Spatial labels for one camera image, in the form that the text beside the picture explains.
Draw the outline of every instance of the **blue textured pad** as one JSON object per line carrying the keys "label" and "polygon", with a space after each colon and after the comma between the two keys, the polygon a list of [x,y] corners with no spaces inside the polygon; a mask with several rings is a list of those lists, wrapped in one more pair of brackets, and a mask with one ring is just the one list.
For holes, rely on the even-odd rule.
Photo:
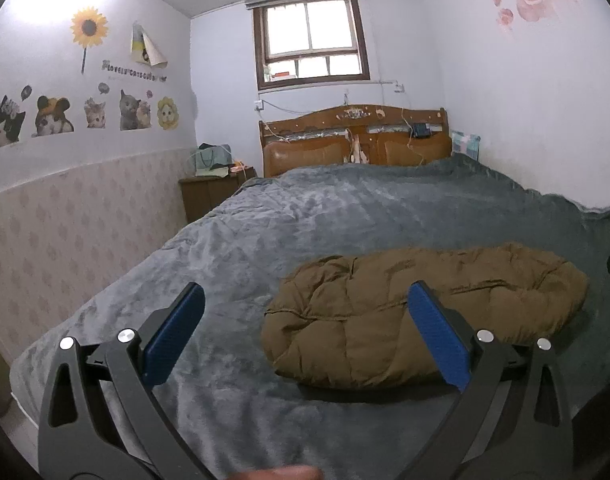
{"label": "blue textured pad", "polygon": [[464,391],[471,377],[469,352],[421,283],[409,287],[407,307],[445,382]]}
{"label": "blue textured pad", "polygon": [[205,292],[194,284],[156,331],[143,352],[142,383],[163,384],[205,313]]}

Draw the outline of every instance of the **wooden bedside table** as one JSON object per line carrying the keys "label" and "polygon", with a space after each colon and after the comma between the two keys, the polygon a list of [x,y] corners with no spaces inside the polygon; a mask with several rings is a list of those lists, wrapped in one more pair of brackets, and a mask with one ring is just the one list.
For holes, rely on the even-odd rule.
{"label": "wooden bedside table", "polygon": [[241,187],[245,180],[256,176],[254,168],[248,168],[229,176],[191,176],[178,181],[187,222],[191,224],[222,204]]}

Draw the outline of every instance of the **beige wallpaper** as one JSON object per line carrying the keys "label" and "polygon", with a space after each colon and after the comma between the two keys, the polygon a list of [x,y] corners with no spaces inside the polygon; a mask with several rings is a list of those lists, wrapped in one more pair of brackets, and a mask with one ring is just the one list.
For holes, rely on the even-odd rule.
{"label": "beige wallpaper", "polygon": [[191,150],[82,166],[0,193],[0,351],[11,362],[185,224]]}

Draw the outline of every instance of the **window pane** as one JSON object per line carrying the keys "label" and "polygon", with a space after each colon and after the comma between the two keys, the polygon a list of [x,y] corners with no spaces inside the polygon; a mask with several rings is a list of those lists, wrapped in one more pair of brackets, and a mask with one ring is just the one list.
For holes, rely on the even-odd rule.
{"label": "window pane", "polygon": [[270,7],[267,9],[267,29],[272,56],[309,49],[305,4]]}
{"label": "window pane", "polygon": [[329,73],[331,75],[359,74],[360,62],[358,61],[358,54],[331,56],[329,58]]}
{"label": "window pane", "polygon": [[327,75],[327,59],[325,57],[306,57],[298,60],[299,79],[323,75]]}
{"label": "window pane", "polygon": [[352,46],[345,0],[307,4],[312,48]]}
{"label": "window pane", "polygon": [[278,79],[288,79],[289,76],[296,77],[296,62],[293,59],[288,61],[278,61],[269,63],[270,77],[265,78],[267,81]]}

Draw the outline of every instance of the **wooden headboard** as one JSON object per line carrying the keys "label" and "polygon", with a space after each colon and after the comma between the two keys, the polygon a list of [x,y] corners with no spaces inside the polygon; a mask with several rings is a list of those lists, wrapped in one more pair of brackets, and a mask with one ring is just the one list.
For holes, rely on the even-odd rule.
{"label": "wooden headboard", "polygon": [[[408,124],[428,123],[432,136],[410,138]],[[301,166],[362,162],[418,166],[450,156],[447,113],[379,105],[346,105],[296,119],[259,122],[264,176]]]}

